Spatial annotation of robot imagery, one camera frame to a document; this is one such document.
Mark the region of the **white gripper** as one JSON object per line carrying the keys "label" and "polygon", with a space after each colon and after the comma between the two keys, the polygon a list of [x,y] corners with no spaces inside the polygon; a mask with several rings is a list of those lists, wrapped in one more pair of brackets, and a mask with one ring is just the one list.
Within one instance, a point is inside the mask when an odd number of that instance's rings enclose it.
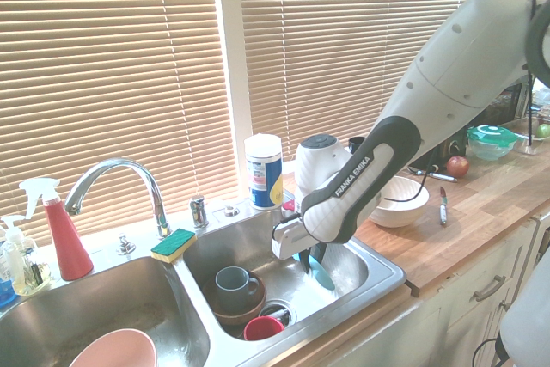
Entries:
{"label": "white gripper", "polygon": [[299,253],[299,262],[306,274],[311,268],[311,247],[315,246],[315,260],[319,264],[327,250],[326,243],[316,243],[317,240],[308,233],[299,215],[286,217],[273,227],[272,252],[275,257],[286,260]]}

